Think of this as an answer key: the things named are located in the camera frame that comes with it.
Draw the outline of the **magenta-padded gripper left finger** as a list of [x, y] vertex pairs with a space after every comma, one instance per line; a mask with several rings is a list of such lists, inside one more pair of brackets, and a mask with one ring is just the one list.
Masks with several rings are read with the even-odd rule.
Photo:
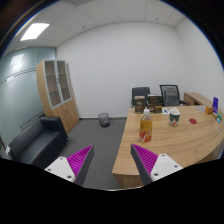
[[46, 171], [69, 182], [82, 186], [94, 156], [94, 146], [90, 145], [69, 157], [58, 157]]

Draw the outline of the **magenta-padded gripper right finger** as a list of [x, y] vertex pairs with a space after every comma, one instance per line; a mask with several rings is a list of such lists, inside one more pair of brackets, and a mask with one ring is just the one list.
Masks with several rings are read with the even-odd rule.
[[143, 185], [150, 184], [182, 169], [182, 166], [167, 154], [157, 155], [136, 144], [131, 145], [131, 155]]

